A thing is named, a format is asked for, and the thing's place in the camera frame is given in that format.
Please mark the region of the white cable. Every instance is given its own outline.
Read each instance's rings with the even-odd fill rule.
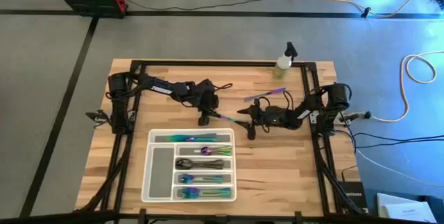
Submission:
[[[439,184],[434,184],[434,183],[430,183],[430,182],[425,182],[425,181],[422,181],[422,180],[419,180],[419,179],[413,178],[413,177],[411,177],[410,175],[405,175],[405,174],[403,174],[403,173],[401,173],[401,172],[398,172],[398,171],[396,171],[396,170],[393,170],[393,169],[387,168],[386,166],[381,165],[381,164],[379,164],[379,163],[373,161],[372,159],[366,157],[361,151],[356,150],[356,152],[358,152],[363,158],[365,158],[365,159],[368,160],[369,162],[373,163],[374,165],[378,165],[378,166],[380,166],[381,168],[384,168],[384,169],[386,169],[386,170],[389,170],[389,171],[392,171],[392,172],[394,172],[394,173],[397,173],[398,175],[402,175],[402,176],[404,176],[404,177],[406,177],[406,178],[409,178],[409,179],[415,180],[416,182],[421,182],[421,183],[426,184],[426,185],[429,185],[429,186],[433,186],[433,187],[444,187],[444,185],[439,185]]]
[[[401,62],[401,71],[400,71],[400,73],[401,73],[401,77],[400,77],[400,86],[401,86],[401,96],[402,96],[402,100],[404,101],[404,105],[405,105],[405,111],[404,111],[404,114],[402,114],[402,116],[401,116],[400,118],[398,118],[398,119],[393,119],[393,120],[381,119],[381,118],[377,118],[377,117],[372,117],[372,118],[374,118],[374,119],[376,119],[376,120],[379,120],[379,121],[387,122],[387,123],[394,123],[394,122],[397,122],[397,121],[403,119],[403,118],[409,113],[410,105],[409,105],[409,102],[408,102],[408,100],[407,100],[407,97],[405,96],[405,89],[404,89],[404,63],[405,63],[405,60],[407,60],[407,63],[406,63],[406,65],[405,65],[405,72],[407,73],[407,75],[408,75],[413,81],[415,81],[415,82],[417,82],[417,83],[422,83],[422,84],[432,83],[432,82],[435,81],[435,79],[436,79],[436,70],[435,70],[435,67],[431,64],[431,62],[428,61],[428,60],[426,60],[426,59],[423,57],[423,55],[435,54],[435,53],[444,53],[444,51],[430,51],[430,52],[420,53],[420,54],[411,54],[411,55],[408,55],[407,57],[405,57],[405,58],[402,59],[402,62]],[[432,78],[431,80],[428,80],[428,81],[421,81],[421,80],[418,80],[418,79],[414,78],[414,77],[410,74],[410,71],[409,71],[409,65],[410,65],[410,62],[411,62],[412,60],[415,60],[416,58],[419,59],[419,60],[421,60],[421,61],[423,61],[424,63],[426,63],[426,64],[430,67],[430,69],[432,69],[432,72],[433,72],[433,78]]]

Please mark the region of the spray bottle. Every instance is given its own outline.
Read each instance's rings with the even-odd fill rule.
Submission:
[[[291,42],[287,42],[287,49],[284,52],[284,55],[277,59],[275,69],[273,71],[273,76],[275,78],[283,79],[287,70],[291,67],[291,63],[294,58],[298,56],[296,49]]]

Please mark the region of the floor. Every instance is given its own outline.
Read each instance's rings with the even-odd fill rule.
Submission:
[[[244,0],[133,0],[151,7],[196,7]],[[405,0],[354,0],[375,12],[393,12]],[[68,10],[63,0],[0,0],[0,12]],[[143,10],[130,5],[129,10]],[[208,10],[248,12],[359,13],[344,3],[265,0]],[[413,0],[402,12],[442,13],[434,1]],[[55,15],[0,15],[0,218],[18,216],[79,57],[90,18]],[[443,49],[442,19],[348,19],[303,17],[132,16],[100,19],[81,69],[32,215],[70,212],[76,201],[92,138],[84,113],[96,110],[113,58],[276,59],[292,41],[299,60],[333,60],[339,81],[353,89],[350,111],[370,110],[383,118],[403,112],[399,93],[401,59]],[[441,134],[443,55],[428,59],[438,77],[421,85],[405,79],[410,113],[398,123],[353,123],[354,132],[395,138]],[[411,72],[431,77],[418,61]],[[360,145],[380,140],[357,137]],[[444,185],[444,144],[390,146],[362,153],[401,173]],[[416,182],[357,156],[367,189],[444,198],[444,188]]]

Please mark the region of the spray nozzle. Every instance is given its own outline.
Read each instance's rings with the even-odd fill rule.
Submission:
[[[294,61],[294,58],[298,56],[298,52],[291,42],[287,42],[287,49],[285,50],[284,55],[287,57],[291,57],[292,62]]]

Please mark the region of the wooden table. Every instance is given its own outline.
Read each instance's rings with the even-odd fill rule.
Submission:
[[[110,74],[129,71],[130,63],[129,59],[114,60]],[[332,84],[336,80],[333,62],[316,64],[320,84]],[[284,80],[273,80],[270,67],[152,66],[148,67],[147,72],[171,82],[198,83],[209,78],[218,86],[233,83],[230,89],[216,93],[220,101],[217,111],[241,120],[248,120],[248,116],[236,111],[250,105],[250,102],[244,103],[244,97],[280,87],[286,87],[292,94],[295,107],[304,97],[300,68],[290,68]],[[287,106],[282,94],[269,98],[273,105]],[[103,97],[101,109],[106,112],[112,109],[106,97]],[[183,107],[168,96],[142,92],[123,192],[122,213],[136,214],[139,209],[146,208],[149,214],[293,216],[295,211],[301,211],[303,216],[323,215],[308,119],[298,130],[271,128],[270,133],[266,134],[257,127],[256,140],[249,141],[246,130],[241,126],[211,118],[207,128],[232,128],[235,132],[237,199],[232,203],[143,203],[140,195],[148,132],[154,128],[197,128],[199,116],[195,108]],[[85,205],[105,180],[113,142],[110,126],[104,125],[95,131],[76,208]],[[331,143],[336,173],[339,175],[342,169],[356,164],[355,155],[347,135],[337,134],[331,138]],[[347,170],[345,176],[350,181],[359,181],[356,168]],[[114,202],[115,187],[114,184],[111,203]],[[327,191],[330,209],[333,210],[328,183]]]

